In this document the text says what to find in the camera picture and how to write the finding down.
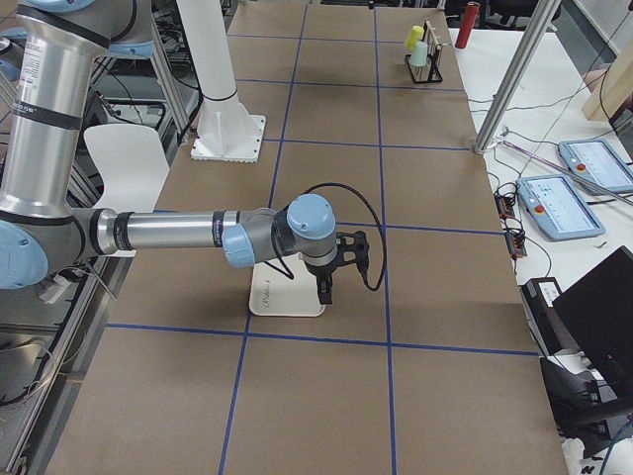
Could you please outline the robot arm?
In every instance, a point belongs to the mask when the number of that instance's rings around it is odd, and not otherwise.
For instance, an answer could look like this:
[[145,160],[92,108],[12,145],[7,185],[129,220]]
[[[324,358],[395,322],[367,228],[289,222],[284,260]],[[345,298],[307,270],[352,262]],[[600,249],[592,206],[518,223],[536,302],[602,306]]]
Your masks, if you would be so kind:
[[343,264],[329,203],[306,193],[285,210],[118,213],[71,208],[68,181],[95,61],[153,53],[147,1],[22,1],[27,31],[1,182],[1,286],[20,289],[94,255],[219,247],[236,268],[300,253],[331,301]]

